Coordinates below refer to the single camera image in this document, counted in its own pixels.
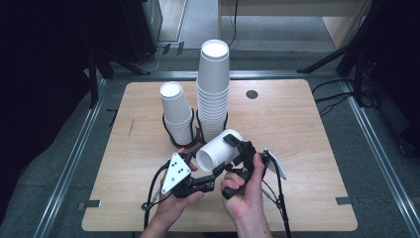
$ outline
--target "wooden table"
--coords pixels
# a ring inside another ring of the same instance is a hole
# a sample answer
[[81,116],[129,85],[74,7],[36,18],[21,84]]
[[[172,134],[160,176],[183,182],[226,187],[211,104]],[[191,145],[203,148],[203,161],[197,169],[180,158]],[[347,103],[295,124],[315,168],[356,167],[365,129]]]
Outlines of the wooden table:
[[[82,227],[87,231],[141,231],[152,178],[176,148],[161,125],[159,88],[163,82],[134,82],[127,86],[106,148]],[[196,84],[181,82],[193,108]],[[259,96],[249,99],[247,91]],[[303,79],[232,80],[227,128],[252,141],[257,151],[268,148],[280,160],[288,179],[282,181],[292,231],[352,231],[358,226],[346,197],[340,172],[308,83]],[[203,173],[194,173],[199,178]],[[235,231],[223,208],[220,179],[213,192],[188,207],[171,231]],[[275,174],[265,181],[278,194]],[[283,231],[279,211],[264,199],[272,231]]]

